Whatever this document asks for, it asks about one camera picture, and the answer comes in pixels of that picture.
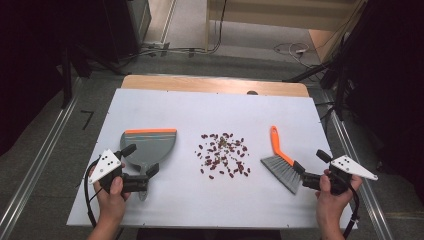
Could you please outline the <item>wooden table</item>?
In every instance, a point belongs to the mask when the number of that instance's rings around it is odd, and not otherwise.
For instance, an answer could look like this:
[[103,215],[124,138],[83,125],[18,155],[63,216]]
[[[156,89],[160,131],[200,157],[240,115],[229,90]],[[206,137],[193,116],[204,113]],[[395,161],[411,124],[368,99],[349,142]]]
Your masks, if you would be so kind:
[[308,97],[307,87],[302,83],[268,82],[223,77],[192,77],[169,75],[128,75],[124,89],[147,89],[163,91],[207,92],[247,94],[256,91],[264,96]]

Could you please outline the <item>grey brush with orange handle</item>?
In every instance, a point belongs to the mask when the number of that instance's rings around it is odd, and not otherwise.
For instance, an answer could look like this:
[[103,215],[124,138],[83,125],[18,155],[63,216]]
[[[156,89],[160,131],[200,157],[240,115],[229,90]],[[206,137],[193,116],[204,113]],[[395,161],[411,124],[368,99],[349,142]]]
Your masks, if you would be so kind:
[[298,174],[293,169],[295,160],[290,158],[280,149],[280,138],[276,126],[271,127],[270,137],[274,155],[263,158],[260,162],[292,194],[296,194],[300,186],[302,175]]

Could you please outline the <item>person's left hand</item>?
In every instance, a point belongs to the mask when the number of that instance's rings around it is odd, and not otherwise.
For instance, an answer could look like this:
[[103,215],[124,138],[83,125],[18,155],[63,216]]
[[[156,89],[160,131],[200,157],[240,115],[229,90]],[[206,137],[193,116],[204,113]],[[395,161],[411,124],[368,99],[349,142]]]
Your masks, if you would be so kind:
[[98,181],[93,184],[93,187],[97,192],[100,208],[98,224],[120,224],[126,211],[126,200],[130,196],[130,193],[122,192],[123,179],[120,176],[115,177],[109,192],[102,190]]

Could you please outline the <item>red beans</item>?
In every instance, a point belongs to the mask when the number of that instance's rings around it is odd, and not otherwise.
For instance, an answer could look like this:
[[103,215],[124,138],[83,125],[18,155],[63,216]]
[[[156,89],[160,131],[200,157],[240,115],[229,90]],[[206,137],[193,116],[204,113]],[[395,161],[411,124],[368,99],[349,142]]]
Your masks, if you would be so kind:
[[245,138],[237,138],[234,133],[201,134],[194,154],[201,161],[200,173],[210,180],[217,175],[233,179],[237,175],[248,177],[251,174]]

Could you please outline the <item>grey dustpan with orange edge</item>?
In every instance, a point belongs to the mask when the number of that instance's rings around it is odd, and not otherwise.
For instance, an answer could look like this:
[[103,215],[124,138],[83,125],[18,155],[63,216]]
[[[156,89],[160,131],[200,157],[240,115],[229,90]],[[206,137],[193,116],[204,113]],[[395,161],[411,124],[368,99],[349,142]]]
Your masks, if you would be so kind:
[[172,128],[125,130],[120,139],[120,147],[124,149],[130,144],[137,146],[137,150],[125,160],[139,168],[138,175],[146,175],[151,166],[165,160],[174,147],[176,135],[177,130]]

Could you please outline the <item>metal floor rail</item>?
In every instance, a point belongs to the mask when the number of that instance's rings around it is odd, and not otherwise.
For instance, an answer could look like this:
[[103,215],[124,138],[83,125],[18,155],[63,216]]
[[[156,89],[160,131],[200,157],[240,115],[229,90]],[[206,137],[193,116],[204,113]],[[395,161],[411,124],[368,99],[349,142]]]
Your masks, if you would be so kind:
[[71,87],[74,95],[69,100],[69,103],[58,113],[48,135],[35,155],[29,170],[24,175],[18,189],[12,195],[11,200],[6,206],[5,212],[1,215],[0,240],[8,240],[11,235],[17,220],[27,204],[52,151],[54,150],[56,143],[75,108],[81,89],[84,86],[84,82],[85,80],[83,78],[76,78],[73,86]]
[[[358,157],[355,146],[346,129],[346,121],[341,121],[335,110],[331,110],[331,102],[335,100],[328,90],[321,91],[322,99],[327,106],[328,115],[324,118],[325,133],[329,141],[331,153],[334,156],[348,155],[357,163],[364,165],[365,162]],[[365,179],[360,187],[362,203],[373,225],[378,240],[394,240],[391,229],[386,221],[383,210],[372,188],[372,180]]]

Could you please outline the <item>black metal stand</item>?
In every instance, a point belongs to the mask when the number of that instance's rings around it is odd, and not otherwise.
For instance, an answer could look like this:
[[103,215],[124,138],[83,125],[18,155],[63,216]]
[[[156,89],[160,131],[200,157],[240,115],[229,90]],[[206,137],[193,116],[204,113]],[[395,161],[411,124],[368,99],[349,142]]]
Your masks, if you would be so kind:
[[68,48],[62,49],[62,77],[63,77],[63,103],[62,108],[65,109],[72,99],[72,79],[71,79],[71,62]]

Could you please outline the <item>black tripod stand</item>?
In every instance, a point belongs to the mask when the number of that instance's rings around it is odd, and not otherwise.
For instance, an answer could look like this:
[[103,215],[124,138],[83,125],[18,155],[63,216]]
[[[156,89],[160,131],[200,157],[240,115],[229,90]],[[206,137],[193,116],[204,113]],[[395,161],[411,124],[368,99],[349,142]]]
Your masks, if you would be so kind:
[[354,36],[343,36],[334,57],[322,63],[321,65],[312,67],[310,70],[306,70],[304,73],[286,80],[286,83],[299,83],[316,73],[324,71],[324,77],[321,80],[320,86],[323,89],[329,89],[334,84],[337,84],[335,103],[330,108],[330,112],[334,111],[340,121],[344,120],[343,98],[347,85],[346,60],[353,43]]

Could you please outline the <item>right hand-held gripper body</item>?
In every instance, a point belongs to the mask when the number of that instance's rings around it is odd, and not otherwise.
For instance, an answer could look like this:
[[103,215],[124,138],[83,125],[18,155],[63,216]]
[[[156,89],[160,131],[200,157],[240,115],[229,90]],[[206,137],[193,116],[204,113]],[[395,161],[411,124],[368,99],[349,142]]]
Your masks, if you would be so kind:
[[374,181],[378,179],[376,174],[370,172],[347,155],[332,158],[332,161],[328,164],[329,171],[331,173],[331,176],[329,177],[331,193],[333,195],[340,195],[346,192],[349,188],[353,175]]

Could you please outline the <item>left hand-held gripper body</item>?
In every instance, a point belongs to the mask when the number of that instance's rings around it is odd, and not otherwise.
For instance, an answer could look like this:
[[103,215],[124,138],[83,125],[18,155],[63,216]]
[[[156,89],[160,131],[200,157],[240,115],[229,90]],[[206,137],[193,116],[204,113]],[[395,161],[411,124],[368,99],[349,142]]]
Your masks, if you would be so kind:
[[123,179],[123,193],[146,191],[149,177],[147,175],[130,176],[123,173],[121,159],[118,159],[114,153],[112,150],[106,149],[100,155],[88,182],[94,184],[98,181],[101,187],[109,192],[113,179],[120,176]]

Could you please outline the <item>person's right hand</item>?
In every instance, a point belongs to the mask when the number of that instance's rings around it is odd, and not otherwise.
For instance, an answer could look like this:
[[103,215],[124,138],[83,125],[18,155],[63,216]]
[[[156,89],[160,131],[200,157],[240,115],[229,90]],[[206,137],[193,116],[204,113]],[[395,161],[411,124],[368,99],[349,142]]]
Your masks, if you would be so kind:
[[329,169],[325,169],[324,174],[320,177],[320,190],[315,193],[317,197],[316,220],[320,230],[324,228],[340,229],[341,214],[353,198],[351,190],[340,195],[333,195],[329,175]]

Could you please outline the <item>dark cabinet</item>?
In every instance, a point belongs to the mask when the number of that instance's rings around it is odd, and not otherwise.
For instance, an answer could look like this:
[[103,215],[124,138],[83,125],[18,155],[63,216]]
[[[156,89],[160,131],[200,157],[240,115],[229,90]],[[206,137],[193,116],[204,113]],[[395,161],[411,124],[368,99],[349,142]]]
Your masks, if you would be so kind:
[[141,51],[152,20],[148,0],[103,0],[117,60]]

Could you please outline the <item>light wooden furniture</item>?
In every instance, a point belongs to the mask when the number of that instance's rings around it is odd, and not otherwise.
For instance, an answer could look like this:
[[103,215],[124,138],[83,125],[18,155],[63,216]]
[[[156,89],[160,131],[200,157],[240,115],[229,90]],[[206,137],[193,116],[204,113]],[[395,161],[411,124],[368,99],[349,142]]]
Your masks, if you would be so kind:
[[358,23],[368,0],[207,0],[204,49],[211,20],[308,29],[322,62],[330,59],[342,37]]

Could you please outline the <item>white table board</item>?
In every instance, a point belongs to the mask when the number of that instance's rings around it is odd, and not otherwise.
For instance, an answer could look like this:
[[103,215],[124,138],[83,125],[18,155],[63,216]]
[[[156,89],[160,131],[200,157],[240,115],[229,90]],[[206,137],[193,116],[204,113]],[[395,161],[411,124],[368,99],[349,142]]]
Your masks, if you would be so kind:
[[[309,97],[119,89],[92,155],[118,150],[128,129],[176,129],[146,200],[132,195],[127,201],[122,223],[128,227],[314,228],[314,190],[292,194],[261,163],[273,154],[271,127],[278,129],[281,150],[307,171],[326,169],[316,152],[330,147]],[[247,174],[201,167],[204,137],[222,133],[242,140]]]

